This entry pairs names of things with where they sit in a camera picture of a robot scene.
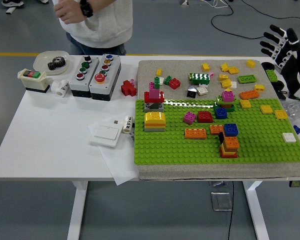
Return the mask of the person's left hand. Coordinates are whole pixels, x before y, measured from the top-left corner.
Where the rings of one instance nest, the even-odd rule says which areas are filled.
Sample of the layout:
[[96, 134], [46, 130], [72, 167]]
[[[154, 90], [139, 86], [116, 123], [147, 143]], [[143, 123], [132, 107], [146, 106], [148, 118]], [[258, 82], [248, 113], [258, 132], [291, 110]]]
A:
[[59, 0], [53, 9], [55, 15], [66, 25], [80, 23], [86, 19], [80, 3], [74, 0]]

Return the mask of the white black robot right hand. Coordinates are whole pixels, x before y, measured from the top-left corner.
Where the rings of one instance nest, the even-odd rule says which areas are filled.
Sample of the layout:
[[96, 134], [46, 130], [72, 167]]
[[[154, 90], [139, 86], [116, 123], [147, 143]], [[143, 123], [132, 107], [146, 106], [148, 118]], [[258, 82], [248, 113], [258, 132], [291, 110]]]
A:
[[300, 100], [300, 40], [292, 28], [284, 30], [270, 25], [270, 32], [261, 41], [261, 52], [269, 56], [276, 64], [286, 82], [290, 99]]

